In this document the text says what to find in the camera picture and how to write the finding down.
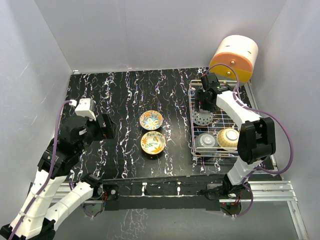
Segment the blue patterned bowl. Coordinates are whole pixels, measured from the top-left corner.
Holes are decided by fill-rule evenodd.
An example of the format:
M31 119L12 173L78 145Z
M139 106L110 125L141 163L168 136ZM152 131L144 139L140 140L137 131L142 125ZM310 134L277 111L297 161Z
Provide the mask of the blue patterned bowl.
M208 126L214 118L214 114L207 110L200 109L199 111L192 111L192 121L194 124L205 127Z

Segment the red rimmed grey bowl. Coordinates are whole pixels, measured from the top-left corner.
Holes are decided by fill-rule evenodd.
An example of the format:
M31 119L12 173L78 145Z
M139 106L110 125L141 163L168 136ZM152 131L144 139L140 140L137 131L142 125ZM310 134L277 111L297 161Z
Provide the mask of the red rimmed grey bowl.
M204 151L218 146L216 137L210 133L201 133L195 138L195 149Z

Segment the yellow dotted bowl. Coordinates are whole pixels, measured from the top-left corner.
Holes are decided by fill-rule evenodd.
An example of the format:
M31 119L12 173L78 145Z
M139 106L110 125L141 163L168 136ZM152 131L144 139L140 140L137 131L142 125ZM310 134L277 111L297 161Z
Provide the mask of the yellow dotted bowl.
M233 128L225 128L218 132L217 143L218 145L229 152L237 151L238 140L240 133Z

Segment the orange blue floral bowl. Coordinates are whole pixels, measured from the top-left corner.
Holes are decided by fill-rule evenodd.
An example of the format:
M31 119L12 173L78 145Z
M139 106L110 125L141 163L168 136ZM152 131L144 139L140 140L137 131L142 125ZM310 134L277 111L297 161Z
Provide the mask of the orange blue floral bowl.
M140 126L147 131L155 131L163 124L163 116L155 110L145 111L139 118Z

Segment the orange green leaf bowl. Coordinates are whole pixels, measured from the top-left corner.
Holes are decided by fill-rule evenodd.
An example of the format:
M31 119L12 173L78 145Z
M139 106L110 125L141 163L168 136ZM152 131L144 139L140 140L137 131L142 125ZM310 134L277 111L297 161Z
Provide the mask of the orange green leaf bowl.
M166 147L165 136L158 131L145 133L140 141L142 150L149 155L157 155Z

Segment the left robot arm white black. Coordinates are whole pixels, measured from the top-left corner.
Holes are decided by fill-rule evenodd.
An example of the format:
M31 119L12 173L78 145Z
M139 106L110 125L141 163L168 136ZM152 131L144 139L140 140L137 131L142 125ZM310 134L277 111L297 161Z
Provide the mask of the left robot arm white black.
M107 113L96 120L73 115L61 126L37 165L33 185L15 219L0 229L6 240L52 240L62 222L86 200L103 195L101 180L85 175L61 200L52 200L85 148L115 137L116 124Z

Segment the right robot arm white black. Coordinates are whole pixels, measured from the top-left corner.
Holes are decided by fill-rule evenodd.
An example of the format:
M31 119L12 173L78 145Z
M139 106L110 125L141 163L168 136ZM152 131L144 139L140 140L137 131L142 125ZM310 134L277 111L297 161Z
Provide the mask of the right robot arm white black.
M270 117L261 117L250 110L237 97L234 88L220 84L215 73L204 74L200 80L202 87L195 93L194 110L222 109L239 129L236 162L224 175L220 186L201 193L233 199L248 187L248 178L259 164L275 153L275 123Z

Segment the pink yellow drawer cabinet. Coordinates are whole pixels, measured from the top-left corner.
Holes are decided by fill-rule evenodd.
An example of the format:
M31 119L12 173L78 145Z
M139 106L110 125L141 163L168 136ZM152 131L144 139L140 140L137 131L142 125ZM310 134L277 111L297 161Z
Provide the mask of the pink yellow drawer cabinet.
M239 80L246 84L252 77L259 48L254 40L242 35L230 35L222 40L210 61L210 73Z

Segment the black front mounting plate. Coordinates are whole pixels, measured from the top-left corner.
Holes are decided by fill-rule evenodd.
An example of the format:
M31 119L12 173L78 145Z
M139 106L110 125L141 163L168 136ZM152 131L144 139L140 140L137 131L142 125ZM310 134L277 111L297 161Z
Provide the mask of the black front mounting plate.
M219 211L238 202L237 193L222 191L223 175L186 175L103 180L106 211L203 209Z

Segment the aluminium frame rail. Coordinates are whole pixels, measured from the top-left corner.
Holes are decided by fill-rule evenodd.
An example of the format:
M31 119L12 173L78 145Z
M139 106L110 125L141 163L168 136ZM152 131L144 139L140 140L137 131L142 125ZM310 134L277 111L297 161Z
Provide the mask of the aluminium frame rail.
M103 180L223 175L236 158L193 160L188 91L192 79L111 80L104 76L74 76L68 98L92 97L98 112L109 111L117 124L116 138L94 143L71 171L79 180L87 173ZM163 116L162 126L145 130L146 111ZM151 155L142 150L144 134L157 131L166 146ZM88 217L75 210L59 227L57 240L301 240L293 186L278 176L254 174L251 192L240 202L223 203L219 211L205 209L106 210Z

